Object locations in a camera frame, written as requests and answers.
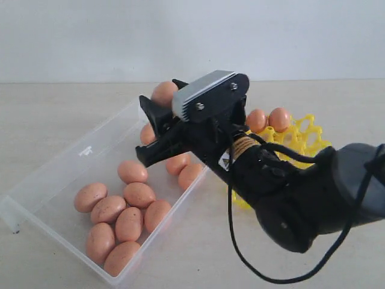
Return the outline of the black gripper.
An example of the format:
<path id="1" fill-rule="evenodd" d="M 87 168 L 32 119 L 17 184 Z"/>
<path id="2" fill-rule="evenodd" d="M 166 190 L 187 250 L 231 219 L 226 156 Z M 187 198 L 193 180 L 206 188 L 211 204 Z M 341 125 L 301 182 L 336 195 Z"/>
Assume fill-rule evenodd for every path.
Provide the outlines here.
<path id="1" fill-rule="evenodd" d="M 179 79 L 169 81 L 177 85 L 178 91 L 187 85 Z M 173 94 L 172 105 L 177 92 Z M 248 177 L 245 95 L 220 114 L 201 123 L 182 122 L 175 115 L 172 105 L 171 108 L 163 107 L 152 101 L 151 95 L 141 95 L 138 100 L 156 140 L 146 146 L 135 147 L 139 162 L 150 167 L 192 152 L 221 178 Z"/>

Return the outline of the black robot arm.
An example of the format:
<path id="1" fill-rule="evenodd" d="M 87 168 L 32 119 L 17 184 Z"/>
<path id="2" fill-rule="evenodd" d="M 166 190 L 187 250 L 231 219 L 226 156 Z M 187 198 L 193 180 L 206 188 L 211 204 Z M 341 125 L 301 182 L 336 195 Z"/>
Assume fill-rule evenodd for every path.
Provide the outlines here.
<path id="1" fill-rule="evenodd" d="M 246 201 L 280 247 L 306 252 L 319 235 L 384 219 L 384 146 L 351 143 L 308 157 L 248 133 L 244 74 L 201 84 L 173 80 L 171 107 L 140 96 L 156 140 L 136 148 L 146 167 L 193 153 Z"/>

